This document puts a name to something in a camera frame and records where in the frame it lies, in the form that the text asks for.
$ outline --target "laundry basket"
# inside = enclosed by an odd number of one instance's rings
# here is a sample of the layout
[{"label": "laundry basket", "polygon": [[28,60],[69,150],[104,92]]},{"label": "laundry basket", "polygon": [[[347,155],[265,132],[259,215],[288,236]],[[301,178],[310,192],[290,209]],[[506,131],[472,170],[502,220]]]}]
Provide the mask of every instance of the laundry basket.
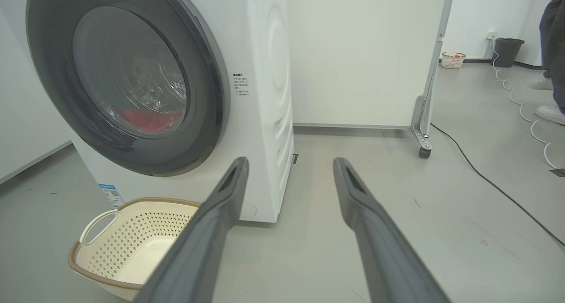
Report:
[{"label": "laundry basket", "polygon": [[459,69],[465,60],[465,54],[460,52],[442,52],[441,66],[443,68]]},{"label": "laundry basket", "polygon": [[[68,255],[75,272],[108,292],[133,301],[200,204],[169,198],[140,198],[93,219]],[[92,227],[114,215],[93,240]]]}]

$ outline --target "caster wheel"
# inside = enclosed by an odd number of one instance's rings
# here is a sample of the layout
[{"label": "caster wheel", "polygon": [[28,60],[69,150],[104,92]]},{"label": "caster wheel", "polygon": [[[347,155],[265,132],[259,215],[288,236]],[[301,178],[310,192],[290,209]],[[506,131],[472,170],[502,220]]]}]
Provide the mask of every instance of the caster wheel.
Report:
[{"label": "caster wheel", "polygon": [[430,154],[432,154],[432,150],[424,150],[424,148],[420,148],[419,156],[421,158],[428,158]]}]

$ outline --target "gray floor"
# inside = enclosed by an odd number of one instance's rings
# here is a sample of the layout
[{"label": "gray floor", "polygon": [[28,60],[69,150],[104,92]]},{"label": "gray floor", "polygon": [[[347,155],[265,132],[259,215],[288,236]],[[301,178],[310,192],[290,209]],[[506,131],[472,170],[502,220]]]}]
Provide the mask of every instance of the gray floor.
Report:
[{"label": "gray floor", "polygon": [[[520,86],[539,72],[501,74]],[[529,124],[493,75],[484,64],[440,68],[433,122],[565,239],[559,211],[565,179],[549,173],[543,145],[531,138]],[[515,94],[550,100],[547,92]],[[339,212],[331,170],[336,156],[351,161],[453,302],[563,301],[564,249],[475,175],[440,132],[432,130],[434,151],[420,160],[404,131],[297,131],[299,157],[279,222],[242,223],[230,231],[214,302],[370,301],[355,237]],[[563,131],[545,123],[538,131],[554,142],[550,159],[561,167]],[[0,186],[0,301],[122,302],[67,266],[73,241],[107,209],[72,147]]]}]

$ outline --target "warning label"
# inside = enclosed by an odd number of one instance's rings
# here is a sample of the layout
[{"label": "warning label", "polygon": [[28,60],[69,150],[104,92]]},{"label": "warning label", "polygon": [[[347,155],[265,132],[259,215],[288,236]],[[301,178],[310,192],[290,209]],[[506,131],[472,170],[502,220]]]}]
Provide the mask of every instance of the warning label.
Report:
[{"label": "warning label", "polygon": [[107,184],[99,184],[98,186],[100,186],[114,208],[118,208],[121,205],[125,204],[124,199],[121,198],[120,193],[117,192],[115,186]]},{"label": "warning label", "polygon": [[234,90],[236,96],[249,96],[249,80],[244,74],[234,74]]}]

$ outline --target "basket handle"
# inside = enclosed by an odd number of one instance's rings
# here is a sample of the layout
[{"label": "basket handle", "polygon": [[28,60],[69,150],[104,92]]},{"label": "basket handle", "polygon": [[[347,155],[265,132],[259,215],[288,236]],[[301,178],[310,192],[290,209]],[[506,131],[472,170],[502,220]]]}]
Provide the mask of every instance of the basket handle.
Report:
[{"label": "basket handle", "polygon": [[[120,211],[117,210],[117,209],[109,210],[109,211],[107,211],[107,212],[105,212],[105,213],[99,214],[95,219],[92,219],[92,221],[87,225],[87,228],[85,228],[84,231],[83,231],[83,233],[80,235],[79,243],[80,243],[81,245],[89,245],[89,244],[93,243],[98,237],[100,237],[101,234],[103,234],[103,233],[108,229],[109,226],[111,226],[111,225],[113,224],[113,222],[116,221],[117,215],[119,214],[119,212],[120,212]],[[115,214],[115,215],[116,215],[116,216],[113,218],[112,222],[110,222],[107,226],[105,226],[104,229],[103,229],[100,233],[98,233],[98,234],[96,235],[96,237],[94,237],[89,243],[87,243],[87,240],[86,240],[86,239],[87,239],[87,235],[88,235],[88,233],[90,232],[90,230],[92,229],[92,227],[94,227],[94,225],[95,225],[97,222],[99,222],[102,218],[105,218],[105,217],[107,217],[107,216],[109,216],[109,215],[111,215],[111,214]]]}]

